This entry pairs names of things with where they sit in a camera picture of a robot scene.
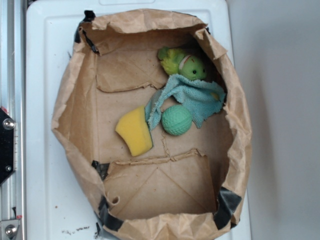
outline black tape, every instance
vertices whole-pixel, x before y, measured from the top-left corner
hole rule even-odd
[[[109,205],[106,198],[103,196],[99,204],[99,218],[108,229],[112,231],[118,231],[121,228],[124,221],[110,215],[108,211]]]
[[[219,230],[223,229],[229,223],[241,201],[241,196],[225,187],[221,187],[218,195],[218,211],[213,216],[215,225]]]
[[[94,45],[94,43],[87,37],[87,33],[86,33],[84,30],[83,30],[82,32],[83,32],[83,35],[84,35],[84,37],[85,37],[85,40],[86,40],[86,42],[89,44],[91,50],[92,50],[95,54],[99,53],[99,51],[98,51],[98,49],[96,48],[96,46]]]
[[[94,11],[91,11],[91,10],[85,10],[84,15],[85,15],[85,18],[83,19],[83,22],[87,22],[87,23],[91,23],[96,17]]]
[[[234,227],[236,227],[237,226],[237,224],[235,224],[235,223],[231,223],[231,228],[233,229]]]
[[[211,35],[211,33],[210,33],[210,31],[209,31],[209,27],[208,27],[208,26],[205,28],[205,30],[208,32],[208,34],[210,34],[210,35]]]
[[[108,169],[109,169],[110,163],[100,164],[98,161],[93,160],[91,166],[96,169],[98,174],[101,177],[101,180],[105,180],[108,176]]]
[[[79,44],[81,42],[81,39],[80,39],[80,34],[79,34],[79,29],[77,29],[75,31],[75,34],[74,34],[74,41]]]
[[[79,26],[81,23],[91,23],[95,18],[96,18],[96,15],[94,13],[94,11],[91,11],[91,10],[85,10],[84,11],[84,19],[79,23]],[[80,34],[79,34],[79,27],[78,29],[75,31],[75,34],[74,34],[74,41],[79,44],[81,42],[81,38],[80,38]]]
[[[99,226],[99,223],[95,223],[95,226],[96,226],[96,234],[98,235],[98,236],[100,236],[100,231],[101,231],[101,228],[100,228],[100,226]]]

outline bolt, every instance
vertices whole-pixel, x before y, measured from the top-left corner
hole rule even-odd
[[[10,165],[8,165],[8,166],[5,167],[5,170],[6,170],[7,172],[10,172],[11,169],[12,169],[12,167],[11,167]]]
[[[14,225],[12,225],[12,224],[8,225],[8,226],[5,228],[5,234],[6,234],[9,238],[12,238],[12,237],[14,237],[15,235],[17,235],[17,231],[18,231],[18,229],[17,229]]]
[[[2,123],[5,130],[12,130],[15,127],[15,122],[11,118],[7,118]]]

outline blue towel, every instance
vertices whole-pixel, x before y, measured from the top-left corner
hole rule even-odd
[[[212,93],[218,95],[219,100],[216,100]],[[190,111],[192,120],[199,129],[204,120],[220,112],[226,94],[216,82],[190,81],[180,74],[170,75],[165,87],[155,92],[145,107],[145,120],[150,131],[160,122],[160,108],[170,96]]]

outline cardboard flap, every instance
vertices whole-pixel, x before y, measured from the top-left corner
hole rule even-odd
[[[213,240],[229,230],[230,223],[218,231],[212,213],[167,213],[150,219],[126,220],[117,232],[108,229],[125,240]]]
[[[168,76],[160,66],[158,50],[187,44],[205,27],[195,16],[138,9],[96,17],[81,23],[79,30],[83,41],[103,56],[97,66],[97,88],[112,93],[146,86],[162,88]]]
[[[104,182],[110,212],[122,220],[215,212],[208,158],[193,149],[171,159],[177,161],[111,163]]]

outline aluminum rail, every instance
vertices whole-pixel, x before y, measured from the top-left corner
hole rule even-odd
[[[0,2],[0,106],[15,121],[15,172],[0,187],[1,240],[9,239],[16,223],[16,240],[26,236],[25,198],[25,59],[26,0]]]

